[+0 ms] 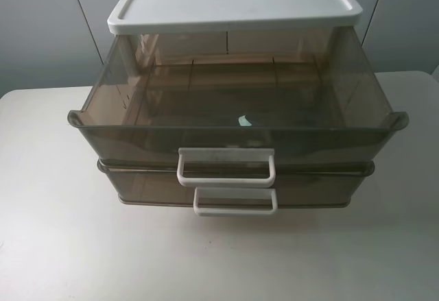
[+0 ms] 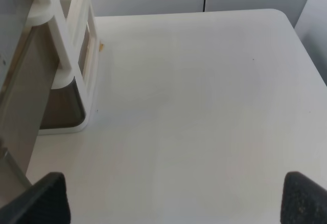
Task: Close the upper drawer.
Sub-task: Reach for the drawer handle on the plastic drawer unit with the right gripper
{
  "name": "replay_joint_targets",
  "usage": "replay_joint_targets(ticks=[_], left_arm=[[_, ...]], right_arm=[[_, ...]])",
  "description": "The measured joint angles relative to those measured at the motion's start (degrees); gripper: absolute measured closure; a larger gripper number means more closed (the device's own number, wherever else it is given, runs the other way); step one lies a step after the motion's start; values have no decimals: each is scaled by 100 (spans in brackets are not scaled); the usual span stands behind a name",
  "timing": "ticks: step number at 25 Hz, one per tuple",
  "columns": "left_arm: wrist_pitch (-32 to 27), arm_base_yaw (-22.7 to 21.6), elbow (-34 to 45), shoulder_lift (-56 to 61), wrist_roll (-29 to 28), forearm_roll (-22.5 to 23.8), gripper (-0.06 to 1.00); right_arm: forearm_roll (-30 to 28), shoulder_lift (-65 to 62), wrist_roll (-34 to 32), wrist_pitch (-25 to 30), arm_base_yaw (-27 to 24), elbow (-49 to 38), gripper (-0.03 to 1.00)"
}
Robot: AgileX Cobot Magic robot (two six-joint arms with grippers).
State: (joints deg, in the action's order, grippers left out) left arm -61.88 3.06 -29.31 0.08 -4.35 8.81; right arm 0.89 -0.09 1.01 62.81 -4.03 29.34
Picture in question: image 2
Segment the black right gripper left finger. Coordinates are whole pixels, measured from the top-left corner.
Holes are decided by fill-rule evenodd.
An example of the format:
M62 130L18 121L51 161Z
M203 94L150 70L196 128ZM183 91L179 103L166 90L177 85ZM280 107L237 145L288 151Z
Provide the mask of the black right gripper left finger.
M1 223L70 223L65 176L50 172L1 207Z

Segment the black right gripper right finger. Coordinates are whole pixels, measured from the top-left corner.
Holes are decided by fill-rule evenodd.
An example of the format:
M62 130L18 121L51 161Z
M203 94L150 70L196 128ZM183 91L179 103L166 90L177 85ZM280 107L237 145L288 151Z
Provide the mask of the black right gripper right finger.
M284 179L281 223L326 223L326 189L300 172Z

